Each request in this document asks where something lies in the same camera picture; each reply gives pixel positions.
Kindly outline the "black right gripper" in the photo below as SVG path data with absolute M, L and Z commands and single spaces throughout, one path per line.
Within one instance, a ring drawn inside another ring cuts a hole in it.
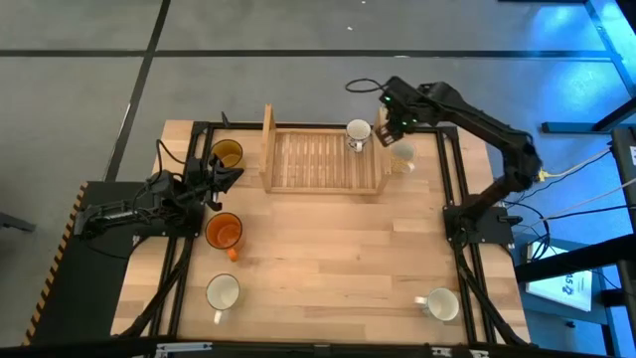
M 383 147 L 397 143 L 404 131 L 427 123 L 427 96 L 420 88 L 414 88 L 400 77 L 390 77 L 381 94 L 381 102 L 387 110 L 387 123 L 376 124 L 375 134 Z

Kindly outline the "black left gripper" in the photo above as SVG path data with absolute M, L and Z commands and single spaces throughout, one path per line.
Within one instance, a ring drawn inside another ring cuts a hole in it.
M 219 191 L 228 193 L 238 181 L 242 168 L 225 168 L 223 160 L 212 153 L 210 159 L 190 158 L 186 162 L 185 198 L 207 204 L 212 210 L 221 210 L 218 188 L 215 184 L 215 172 L 219 171 Z

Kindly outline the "mustard yellow mug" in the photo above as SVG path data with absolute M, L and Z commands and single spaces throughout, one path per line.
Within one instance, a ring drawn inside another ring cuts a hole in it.
M 242 146 L 233 139 L 223 139 L 216 142 L 211 149 L 225 168 L 245 168 Z

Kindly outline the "yellow patterned mug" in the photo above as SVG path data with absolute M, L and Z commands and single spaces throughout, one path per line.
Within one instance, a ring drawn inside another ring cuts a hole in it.
M 415 166 L 416 148 L 410 142 L 400 141 L 390 147 L 392 171 L 411 173 Z

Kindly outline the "orange mug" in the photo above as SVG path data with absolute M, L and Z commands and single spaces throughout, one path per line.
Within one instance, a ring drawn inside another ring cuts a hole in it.
M 245 242 L 241 219 L 233 213 L 219 213 L 206 225 L 206 240 L 216 250 L 224 251 L 232 262 L 239 260 Z

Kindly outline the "white mug with olive outside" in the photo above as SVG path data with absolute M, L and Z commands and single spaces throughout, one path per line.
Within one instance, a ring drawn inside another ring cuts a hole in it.
M 215 311 L 214 323 L 220 324 L 224 312 L 231 309 L 239 300 L 239 281 L 229 273 L 220 273 L 214 276 L 208 283 L 206 299 L 209 306 Z

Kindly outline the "blue white geometric mug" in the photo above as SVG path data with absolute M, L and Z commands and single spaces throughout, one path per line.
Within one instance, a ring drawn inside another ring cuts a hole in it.
M 444 322 L 453 320 L 460 308 L 455 294 L 445 287 L 435 288 L 427 296 L 416 296 L 413 302 L 424 314 Z

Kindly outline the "navy floral mug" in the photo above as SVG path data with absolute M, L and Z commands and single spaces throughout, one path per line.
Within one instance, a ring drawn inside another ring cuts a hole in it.
M 356 153 L 363 151 L 367 141 L 371 138 L 372 128 L 363 119 L 353 119 L 346 126 L 347 144 Z

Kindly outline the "wooden mug rack tray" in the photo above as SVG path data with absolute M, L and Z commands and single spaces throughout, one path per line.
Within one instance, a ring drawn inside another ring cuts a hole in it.
M 380 195 L 392 168 L 389 150 L 375 137 L 356 153 L 345 126 L 278 124 L 268 103 L 258 174 L 267 193 Z

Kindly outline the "black platform with hazard stripes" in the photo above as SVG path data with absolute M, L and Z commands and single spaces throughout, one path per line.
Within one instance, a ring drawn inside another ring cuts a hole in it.
M 129 200 L 140 187 L 137 182 L 99 181 L 80 186 L 28 324 L 25 346 L 105 339 L 127 329 L 145 309 L 156 287 L 130 298 L 124 285 L 136 228 L 110 229 L 88 243 L 74 236 L 80 210 Z

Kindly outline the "grey floor foot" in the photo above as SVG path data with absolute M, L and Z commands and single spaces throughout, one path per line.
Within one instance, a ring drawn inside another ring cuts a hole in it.
M 36 230 L 36 226 L 22 219 L 0 212 L 0 227 L 13 228 L 23 232 L 32 233 Z

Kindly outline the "white printed box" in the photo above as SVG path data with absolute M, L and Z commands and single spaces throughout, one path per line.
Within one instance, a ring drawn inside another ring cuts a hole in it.
M 591 270 L 567 273 L 542 280 L 527 282 L 526 293 L 548 299 L 584 312 L 591 311 L 592 304 Z

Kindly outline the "black aluminium table frame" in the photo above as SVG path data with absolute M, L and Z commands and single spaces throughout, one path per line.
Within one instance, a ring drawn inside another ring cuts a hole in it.
M 390 178 L 380 196 L 268 194 L 258 174 L 259 124 L 216 129 L 238 141 L 247 168 L 224 198 L 240 217 L 237 262 L 194 242 L 181 312 L 160 329 L 181 338 L 354 343 L 465 343 L 462 317 L 442 322 L 416 296 L 459 286 L 441 210 L 461 186 L 445 133 L 415 134 L 415 169 Z M 206 299 L 210 280 L 233 275 L 238 302 L 220 324 Z

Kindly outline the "silver metal bracket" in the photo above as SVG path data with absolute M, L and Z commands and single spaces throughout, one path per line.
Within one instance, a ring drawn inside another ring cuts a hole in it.
M 486 350 L 475 350 L 465 346 L 431 346 L 430 354 L 432 358 L 490 358 L 490 353 Z
M 210 351 L 212 342 L 170 342 L 160 343 L 156 346 L 153 358 L 172 358 L 176 353 L 192 353 Z

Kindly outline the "black neighbouring table frame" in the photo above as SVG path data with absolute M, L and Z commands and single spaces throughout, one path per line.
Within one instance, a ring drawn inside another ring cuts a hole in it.
M 532 293 L 524 293 L 522 303 L 527 310 L 600 325 L 606 352 L 616 355 L 619 348 L 612 330 L 611 307 L 626 308 L 631 334 L 636 340 L 636 234 L 590 246 L 564 240 L 556 243 L 567 251 L 515 267 L 518 284 L 556 277 L 570 279 L 576 272 L 588 271 L 590 309 L 583 311 Z

